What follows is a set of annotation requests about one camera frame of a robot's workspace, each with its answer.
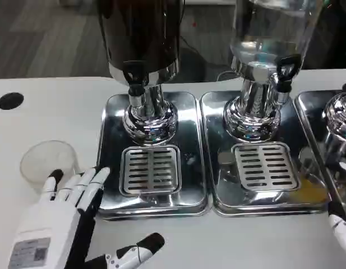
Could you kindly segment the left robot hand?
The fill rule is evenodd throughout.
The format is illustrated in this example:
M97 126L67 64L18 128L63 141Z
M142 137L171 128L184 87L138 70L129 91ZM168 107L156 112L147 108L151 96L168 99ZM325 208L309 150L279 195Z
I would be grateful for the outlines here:
M23 214L7 268L138 268L165 244L159 233L91 260L87 254L103 198L108 167L76 174L58 189L63 172L44 183L38 202Z

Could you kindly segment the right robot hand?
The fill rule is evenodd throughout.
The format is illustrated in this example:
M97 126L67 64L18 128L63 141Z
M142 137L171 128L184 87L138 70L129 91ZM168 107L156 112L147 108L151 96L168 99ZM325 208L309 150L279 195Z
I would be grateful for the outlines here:
M340 202L328 203L329 224L342 250L346 253L346 214Z

